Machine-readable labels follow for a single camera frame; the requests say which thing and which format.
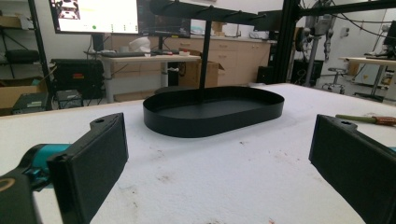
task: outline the white table surface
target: white table surface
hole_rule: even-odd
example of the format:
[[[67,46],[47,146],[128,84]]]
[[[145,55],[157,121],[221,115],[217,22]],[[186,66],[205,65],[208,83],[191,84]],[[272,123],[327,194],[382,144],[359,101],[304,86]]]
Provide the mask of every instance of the white table surface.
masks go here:
[[[92,223],[363,223],[308,159],[316,115],[396,117],[396,107],[291,84],[263,88],[285,97],[280,118],[205,138],[153,132],[142,101],[2,117],[0,175],[30,147],[74,143],[92,120],[123,112],[130,159]],[[396,128],[358,125],[396,146]],[[61,223],[53,189],[35,199],[44,223]]]
[[[392,60],[379,60],[379,59],[366,59],[356,57],[340,57],[341,60],[349,60],[352,63],[371,63],[379,65],[396,65],[396,61]]]

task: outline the cable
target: cable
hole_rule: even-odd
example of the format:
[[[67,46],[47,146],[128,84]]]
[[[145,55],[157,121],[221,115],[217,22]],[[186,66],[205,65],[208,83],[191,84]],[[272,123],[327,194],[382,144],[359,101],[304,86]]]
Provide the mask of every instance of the cable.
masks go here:
[[[113,72],[112,74],[111,74],[111,76],[113,76],[113,75],[115,75],[115,74],[117,74],[118,72],[120,72],[122,69],[124,69],[126,66],[128,66],[129,64],[127,63],[127,64],[125,64],[122,68],[120,68],[119,70],[117,70],[117,71],[115,71],[115,72]]]
[[[345,21],[366,22],[366,23],[380,23],[380,24],[392,23],[392,21],[355,21],[355,20],[349,19],[349,18],[347,18],[347,17],[342,18],[342,17],[339,17],[339,16],[334,15],[334,14],[332,14],[332,16],[334,16],[334,17],[336,17],[336,18],[338,18],[338,19],[341,19],[341,20],[345,20]]]
[[[88,52],[90,52],[91,46],[92,46],[92,35],[91,35],[91,38],[90,38],[90,45],[87,48],[87,60],[88,60]]]
[[[366,30],[366,29],[364,29],[364,28],[361,28],[361,26],[359,26],[358,24],[356,24],[353,20],[350,20],[344,13],[341,13],[341,15],[343,15],[343,16],[345,17],[345,19],[348,20],[350,23],[352,23],[353,25],[355,25],[355,26],[358,27],[359,29],[361,29],[361,30],[363,30],[363,31],[365,31],[365,32],[367,32],[367,33],[369,33],[369,34],[377,35],[377,36],[382,36],[382,37],[387,37],[387,38],[391,38],[391,39],[396,39],[396,37],[393,37],[393,36],[379,35],[379,34],[376,34],[376,33],[374,33],[374,32],[371,32],[371,31],[369,31],[369,30]]]

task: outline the computer screen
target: computer screen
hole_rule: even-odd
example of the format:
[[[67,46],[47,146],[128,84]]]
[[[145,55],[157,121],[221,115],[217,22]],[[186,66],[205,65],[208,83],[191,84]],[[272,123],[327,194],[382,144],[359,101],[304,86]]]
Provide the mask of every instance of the computer screen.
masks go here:
[[[266,15],[265,18],[259,19],[254,26],[254,31],[279,31],[282,21],[282,10],[261,11],[260,15]]]
[[[139,34],[189,38],[191,20],[154,15],[149,0],[136,0]]]
[[[56,34],[138,34],[135,0],[49,0]]]
[[[384,45],[391,45],[393,47],[396,46],[396,21],[393,21],[390,25],[387,37],[384,40]]]

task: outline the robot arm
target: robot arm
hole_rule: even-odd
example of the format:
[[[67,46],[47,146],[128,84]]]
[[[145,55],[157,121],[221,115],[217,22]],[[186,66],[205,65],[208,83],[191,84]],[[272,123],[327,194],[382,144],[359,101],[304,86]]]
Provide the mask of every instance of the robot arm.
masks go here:
[[[334,34],[334,30],[332,28],[334,27],[334,24],[335,24],[335,16],[332,16],[330,28],[326,32],[326,41],[324,42],[324,55],[326,62],[329,60],[330,44],[331,44],[332,35]]]
[[[312,8],[315,7],[329,7],[331,0],[318,0]],[[333,35],[332,28],[334,27],[335,17],[332,15],[323,16],[307,16],[305,18],[304,34],[305,38],[302,40],[304,43],[310,42],[313,36],[326,35],[324,43],[325,60],[329,59],[331,38]],[[307,55],[307,49],[304,49],[304,55]]]

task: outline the chair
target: chair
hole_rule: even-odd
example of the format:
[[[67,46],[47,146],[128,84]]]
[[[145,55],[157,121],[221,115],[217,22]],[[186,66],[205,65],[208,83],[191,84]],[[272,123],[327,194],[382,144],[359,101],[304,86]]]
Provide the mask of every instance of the chair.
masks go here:
[[[329,71],[331,72],[335,72],[335,77],[334,77],[334,81],[332,83],[325,83],[322,86],[322,89],[327,86],[327,90],[332,91],[332,88],[340,88],[340,94],[344,94],[346,92],[345,90],[345,86],[342,84],[337,83],[338,80],[338,76],[339,75],[343,75],[347,72],[347,70],[345,68],[329,68]]]

